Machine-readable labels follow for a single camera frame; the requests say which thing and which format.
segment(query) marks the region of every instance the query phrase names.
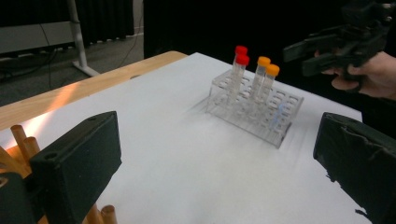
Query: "test tube rack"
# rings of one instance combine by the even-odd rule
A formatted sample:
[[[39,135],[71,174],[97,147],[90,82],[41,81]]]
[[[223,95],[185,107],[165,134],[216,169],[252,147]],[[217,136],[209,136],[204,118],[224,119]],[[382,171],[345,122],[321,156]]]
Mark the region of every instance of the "test tube rack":
[[[210,113],[263,139],[279,148],[304,97],[272,87],[259,113],[251,114],[249,100],[253,78],[243,76],[236,101],[227,105],[231,69],[212,80],[206,113]]]

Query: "wooden table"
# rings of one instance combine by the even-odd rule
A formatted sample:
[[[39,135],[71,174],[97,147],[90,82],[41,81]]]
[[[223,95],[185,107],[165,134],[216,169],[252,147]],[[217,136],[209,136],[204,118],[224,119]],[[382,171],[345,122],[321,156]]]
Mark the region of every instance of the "wooden table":
[[[186,54],[168,51],[103,73],[100,76],[90,77],[53,91],[44,92],[10,105],[4,105],[0,107],[0,130],[10,128],[14,124],[50,112],[185,57],[187,57]]]

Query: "finger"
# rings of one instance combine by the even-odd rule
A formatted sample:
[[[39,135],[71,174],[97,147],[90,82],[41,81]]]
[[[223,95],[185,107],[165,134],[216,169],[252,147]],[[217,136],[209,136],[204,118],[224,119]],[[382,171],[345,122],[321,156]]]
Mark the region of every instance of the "finger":
[[[342,77],[336,77],[332,80],[332,86],[337,90],[347,91],[355,89],[359,86],[358,81],[345,80]]]
[[[347,67],[347,71],[350,75],[364,75],[361,67],[355,67],[352,64]]]
[[[341,76],[344,74],[344,69],[340,67],[334,68],[334,73],[337,74],[338,76]]]
[[[321,72],[324,75],[334,75],[334,68],[327,69]]]
[[[359,93],[372,97],[381,97],[381,91],[378,90],[378,87],[373,82],[368,81],[367,78],[361,80],[361,90]]]

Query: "wooden dowel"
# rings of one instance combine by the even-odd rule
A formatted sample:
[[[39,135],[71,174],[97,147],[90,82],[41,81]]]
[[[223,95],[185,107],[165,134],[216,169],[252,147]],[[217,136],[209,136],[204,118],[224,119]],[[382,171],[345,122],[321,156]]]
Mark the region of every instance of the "wooden dowel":
[[[12,157],[0,147],[0,173],[4,172],[15,172],[25,178],[29,175],[29,172],[23,168],[22,164],[12,159]]]
[[[46,216],[43,216],[40,218],[40,220],[38,220],[37,224],[49,224],[49,221],[47,220]]]
[[[101,224],[99,219],[99,211],[96,203],[92,206],[87,214],[88,224]]]
[[[29,160],[40,151],[40,147],[38,146],[37,140],[35,137],[27,137],[23,140],[23,143],[26,147],[26,154],[29,157]]]
[[[11,127],[12,135],[14,135],[15,141],[17,142],[18,147],[20,148],[21,154],[25,160],[25,163],[29,165],[29,152],[26,149],[23,140],[26,138],[26,133],[21,125],[16,124]]]
[[[106,205],[101,210],[104,224],[117,224],[116,209],[113,205]]]
[[[90,223],[88,223],[87,217],[84,217],[84,220],[82,220],[81,224],[90,224]]]
[[[6,152],[16,161],[18,164],[25,166],[26,162],[22,156],[20,148],[18,146],[7,148]]]

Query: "black curtain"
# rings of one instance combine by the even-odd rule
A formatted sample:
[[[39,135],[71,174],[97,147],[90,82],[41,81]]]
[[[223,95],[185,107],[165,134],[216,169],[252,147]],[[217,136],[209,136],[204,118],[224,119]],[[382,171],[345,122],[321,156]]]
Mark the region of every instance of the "black curtain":
[[[84,44],[134,35],[133,0],[75,0]],[[67,0],[5,0],[0,27],[69,21]]]

